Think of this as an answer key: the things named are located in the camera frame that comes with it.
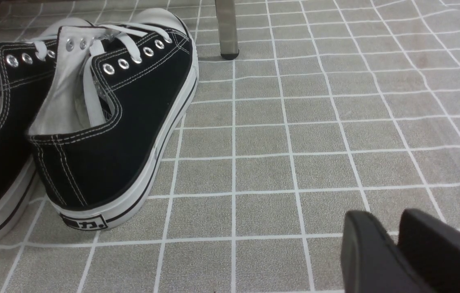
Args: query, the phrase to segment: metal eyelet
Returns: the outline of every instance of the metal eyelet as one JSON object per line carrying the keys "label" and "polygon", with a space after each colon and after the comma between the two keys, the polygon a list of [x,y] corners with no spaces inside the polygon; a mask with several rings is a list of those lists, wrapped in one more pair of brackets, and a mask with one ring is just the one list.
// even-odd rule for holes
{"label": "metal eyelet", "polygon": [[156,45],[156,48],[158,48],[158,49],[160,49],[160,50],[162,50],[162,49],[165,48],[165,44],[163,44],[163,42],[160,41],[159,39],[156,39],[156,40],[154,41],[154,44]]}
{"label": "metal eyelet", "polygon": [[137,59],[135,59],[133,56],[131,56],[131,59],[134,61],[134,63],[136,64],[140,64],[141,62],[143,62],[143,59],[141,59],[141,57],[138,57]]}
{"label": "metal eyelet", "polygon": [[113,75],[114,74],[114,67],[113,67],[113,65],[110,65],[109,63],[105,63],[103,65],[103,71],[108,75]]}
{"label": "metal eyelet", "polygon": [[151,48],[145,47],[143,48],[143,52],[149,57],[154,56],[154,51]]}
{"label": "metal eyelet", "polygon": [[129,69],[129,63],[125,59],[118,59],[118,65],[120,65],[122,69]]}
{"label": "metal eyelet", "polygon": [[72,51],[72,49],[74,49],[74,41],[71,38],[68,39],[68,42],[66,44],[66,49],[67,49],[68,52],[70,52],[70,51]]}
{"label": "metal eyelet", "polygon": [[13,68],[18,67],[18,59],[13,55],[5,56],[5,61]]}
{"label": "metal eyelet", "polygon": [[86,46],[87,46],[87,41],[85,39],[81,39],[80,49],[84,50]]}
{"label": "metal eyelet", "polygon": [[22,53],[22,60],[27,64],[33,64],[33,59],[27,53]]}

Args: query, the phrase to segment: low-top sneaker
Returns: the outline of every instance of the low-top sneaker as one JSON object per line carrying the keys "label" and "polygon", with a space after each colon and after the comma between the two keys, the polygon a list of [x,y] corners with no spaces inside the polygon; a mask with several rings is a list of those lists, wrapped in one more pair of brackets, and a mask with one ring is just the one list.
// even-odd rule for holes
{"label": "low-top sneaker", "polygon": [[66,225],[113,228],[147,198],[198,84],[185,24],[163,9],[131,23],[64,26],[55,78],[28,138]]}
{"label": "low-top sneaker", "polygon": [[90,26],[65,19],[36,39],[0,43],[0,238],[22,215],[37,182],[25,132],[51,86],[63,24]]}

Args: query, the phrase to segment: white rubber sole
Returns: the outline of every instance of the white rubber sole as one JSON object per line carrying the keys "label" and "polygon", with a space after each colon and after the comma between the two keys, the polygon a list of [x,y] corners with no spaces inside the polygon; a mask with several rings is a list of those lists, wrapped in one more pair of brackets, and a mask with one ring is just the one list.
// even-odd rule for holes
{"label": "white rubber sole", "polygon": [[18,222],[39,181],[32,157],[0,199],[0,238],[6,235]]}
{"label": "white rubber sole", "polygon": [[163,127],[158,133],[156,142],[151,150],[147,164],[133,185],[108,204],[87,211],[70,211],[51,202],[64,223],[77,230],[105,230],[119,226],[128,221],[140,209],[150,194],[165,147],[172,136],[173,130],[185,115],[192,102],[199,81],[199,65],[196,45],[193,44],[192,64],[188,76],[178,93],[172,111],[169,113]]}

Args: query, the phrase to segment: white shoelace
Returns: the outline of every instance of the white shoelace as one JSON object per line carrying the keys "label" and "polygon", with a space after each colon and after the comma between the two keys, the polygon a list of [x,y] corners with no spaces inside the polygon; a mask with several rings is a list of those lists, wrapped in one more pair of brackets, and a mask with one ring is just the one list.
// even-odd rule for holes
{"label": "white shoelace", "polygon": [[[123,23],[119,25],[112,25],[112,24],[103,24],[101,27],[108,28],[109,30],[114,31],[114,33],[119,32],[115,35],[115,39],[118,39],[122,42],[122,44],[127,48],[129,55],[134,63],[141,63],[141,52],[138,49],[138,46],[134,42],[134,40],[129,35],[135,35],[137,37],[144,37],[148,35],[147,32],[134,30],[132,28],[142,28],[147,31],[152,31],[161,35],[167,43],[170,43],[172,40],[170,39],[169,34],[163,30],[162,28],[158,28],[157,26],[150,26],[147,24],[133,24],[130,22]],[[94,85],[94,80],[92,77],[91,72],[91,63],[92,58],[98,56],[100,54],[105,53],[101,40],[95,39],[89,48],[89,52],[91,56],[85,62],[85,67],[83,70],[83,96],[85,99],[85,107],[87,108],[87,114],[89,115],[89,123],[91,127],[98,126],[105,123],[105,116],[103,115],[102,107],[100,104],[100,98],[98,97],[98,92],[96,91],[96,86]]]}

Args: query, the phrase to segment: black sole stripe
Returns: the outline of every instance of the black sole stripe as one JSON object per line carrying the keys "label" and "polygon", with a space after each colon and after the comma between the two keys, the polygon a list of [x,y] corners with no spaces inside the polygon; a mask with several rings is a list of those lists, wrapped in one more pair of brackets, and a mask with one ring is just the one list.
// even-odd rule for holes
{"label": "black sole stripe", "polygon": [[4,228],[5,225],[7,225],[11,219],[16,215],[16,212],[18,211],[18,209],[20,208],[20,206],[22,205],[22,202],[24,201],[26,195],[27,195],[27,192],[29,191],[29,188],[31,188],[31,184],[33,184],[33,180],[36,176],[36,171],[35,173],[33,174],[33,176],[31,177],[31,180],[29,180],[29,184],[27,185],[27,188],[26,188],[26,191],[24,191],[24,194],[22,195],[22,197],[20,198],[18,204],[16,204],[16,207],[14,208],[14,210],[12,211],[12,213],[7,217],[7,219],[2,223],[0,224],[0,230],[2,228]]}

